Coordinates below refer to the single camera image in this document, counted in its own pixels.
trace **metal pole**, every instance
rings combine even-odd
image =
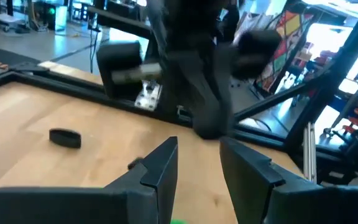
[[[73,1],[74,0],[67,0],[67,2],[66,2],[66,0],[65,0],[65,2],[64,2],[64,5],[67,6],[67,10],[68,10],[68,19],[67,19],[68,21],[73,20]]]
[[[303,131],[303,175],[309,180],[309,169],[310,169],[310,161],[309,161],[309,134],[308,127]]]
[[[317,160],[316,160],[316,133],[314,131],[314,124],[310,123],[310,152],[311,152],[311,180],[317,183]]]
[[[314,124],[311,122],[303,131],[303,174],[306,179],[317,183],[316,137]]]
[[[13,16],[13,0],[6,0],[6,14]]]

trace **black metal frame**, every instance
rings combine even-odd
[[[98,24],[102,26],[114,27],[135,34],[138,37],[150,39],[152,37],[151,28],[144,22],[128,19],[117,14],[100,9],[98,6],[88,6],[88,12],[98,15]]]
[[[264,101],[257,103],[235,114],[236,121],[249,118],[260,113],[272,106],[275,106],[289,98],[300,93],[315,89],[316,94],[301,113],[294,126],[291,128],[288,136],[285,138],[274,133],[259,130],[257,128],[236,124],[232,132],[232,136],[238,140],[246,141],[264,147],[269,147],[279,151],[287,152],[295,161],[298,167],[302,168],[302,150],[301,144],[303,139],[303,129],[309,122],[314,123],[321,114],[323,108],[329,103],[334,96],[339,84],[346,77],[354,61],[358,57],[358,23],[343,48],[332,61],[331,65],[321,71],[321,75],[308,83],[302,83],[289,90],[270,96]],[[26,71],[31,71],[33,75],[29,75]],[[178,116],[177,114],[163,114],[159,111],[146,111],[134,106],[134,99],[110,99],[106,96],[102,85],[80,80],[78,78],[69,77],[56,72],[51,72],[46,68],[21,65],[13,67],[8,71],[0,73],[0,86],[9,82],[19,82],[27,85],[37,86],[47,90],[74,96],[102,105],[119,108],[132,113],[141,114],[155,119],[160,119],[169,123],[179,124],[191,127],[191,118],[186,116]],[[337,151],[332,151],[323,146],[317,146],[317,163],[319,181],[323,179],[331,179],[329,173],[331,171],[345,174],[343,179],[333,182],[345,183],[348,179],[354,178],[357,171],[356,167],[350,165],[344,159],[344,156]]]

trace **desk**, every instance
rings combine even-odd
[[[91,82],[99,77],[52,62],[41,65]],[[82,134],[80,150],[48,141],[50,128]],[[218,141],[191,129],[20,83],[0,87],[0,187],[103,187],[169,136],[178,136],[179,168],[173,218],[188,223],[236,223],[219,159]],[[282,152],[248,146],[301,175]]]

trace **green object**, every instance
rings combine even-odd
[[[54,9],[54,8],[50,8],[50,9],[49,9],[49,14],[52,14],[52,15],[55,14],[55,9]]]
[[[184,220],[172,220],[171,224],[186,224],[186,221],[184,221]]]

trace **cable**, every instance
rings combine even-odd
[[[80,36],[80,37],[89,38],[89,37],[88,37],[89,33],[86,32],[86,31],[78,30],[78,29],[76,29],[76,28],[74,28],[74,27],[69,27],[69,26],[66,26],[66,29],[71,29],[71,30],[73,30],[74,32],[76,32],[76,34],[74,34],[74,35],[77,35],[77,36]]]
[[[38,20],[35,16],[34,3],[32,1],[23,1],[23,7],[24,12],[26,12],[26,10],[28,11],[25,16],[26,26],[28,26],[30,30],[34,30],[36,32],[48,32],[48,24],[43,26],[38,23]]]
[[[82,38],[89,38],[88,36],[85,36],[85,35],[80,35],[80,34],[57,34],[55,33],[55,35],[58,35],[58,36],[62,36],[62,37],[72,37],[72,38],[77,38],[77,37],[82,37]]]
[[[255,122],[258,121],[258,122],[262,123],[264,126],[266,126],[266,128],[268,129],[268,131],[272,132],[272,129],[270,128],[269,125],[267,125],[267,123],[266,123],[265,121],[262,121],[262,120],[257,119],[257,118],[251,118],[251,119],[253,119]]]
[[[89,60],[90,60],[90,67],[91,67],[91,73],[93,73],[93,59],[94,59],[94,54],[96,52],[96,45],[97,45],[97,41],[98,41],[98,35],[99,35],[99,32],[96,33],[96,37],[95,37],[95,40],[93,42],[93,38],[92,38],[92,33],[93,33],[93,30],[91,30],[91,34],[90,34],[90,39],[91,39],[91,48],[90,48],[90,51],[89,51]]]

